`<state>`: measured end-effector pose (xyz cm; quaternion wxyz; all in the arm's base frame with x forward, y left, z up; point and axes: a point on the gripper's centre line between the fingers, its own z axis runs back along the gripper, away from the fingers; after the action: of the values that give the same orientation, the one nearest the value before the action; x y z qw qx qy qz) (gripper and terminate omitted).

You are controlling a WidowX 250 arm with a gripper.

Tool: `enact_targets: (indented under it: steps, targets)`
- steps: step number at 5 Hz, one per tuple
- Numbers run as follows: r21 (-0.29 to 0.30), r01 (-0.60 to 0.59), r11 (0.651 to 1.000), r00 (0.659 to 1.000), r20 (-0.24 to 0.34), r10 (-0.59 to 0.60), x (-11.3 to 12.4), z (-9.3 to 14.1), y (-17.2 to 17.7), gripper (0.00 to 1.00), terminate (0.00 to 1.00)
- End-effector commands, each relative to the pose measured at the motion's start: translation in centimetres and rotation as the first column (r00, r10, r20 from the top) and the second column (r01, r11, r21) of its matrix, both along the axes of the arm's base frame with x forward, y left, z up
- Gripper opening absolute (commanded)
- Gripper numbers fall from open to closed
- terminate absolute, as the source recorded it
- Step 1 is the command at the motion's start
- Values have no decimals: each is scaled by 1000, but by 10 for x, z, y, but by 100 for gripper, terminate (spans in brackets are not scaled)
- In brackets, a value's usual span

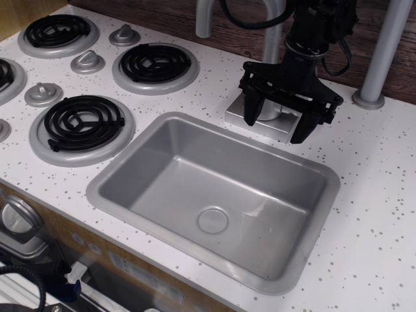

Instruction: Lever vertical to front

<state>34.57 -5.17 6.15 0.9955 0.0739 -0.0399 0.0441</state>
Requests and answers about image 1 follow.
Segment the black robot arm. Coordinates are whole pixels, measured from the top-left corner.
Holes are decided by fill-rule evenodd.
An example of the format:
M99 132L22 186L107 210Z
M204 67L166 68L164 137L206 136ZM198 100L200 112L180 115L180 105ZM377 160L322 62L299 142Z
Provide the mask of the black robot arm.
M355 1L288 1L275 23L292 16L285 37L282 62L245 62L240 88L244 94L244 121L253 126L266 100L301 114L291 143L302 143L318 125L331 123L343 98L321 83L315 73L325 63L330 44L339 44L351 57L344 37L358 21Z

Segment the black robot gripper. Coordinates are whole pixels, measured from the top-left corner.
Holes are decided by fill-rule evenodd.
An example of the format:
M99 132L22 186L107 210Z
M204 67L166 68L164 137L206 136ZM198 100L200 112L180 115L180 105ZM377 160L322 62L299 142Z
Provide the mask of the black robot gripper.
M318 124L332 123L343 98L319 80L317 62L290 51L279 64L245 62L239 85L244 94L244 121L253 126L268 99L302 113L291 144L303 143Z

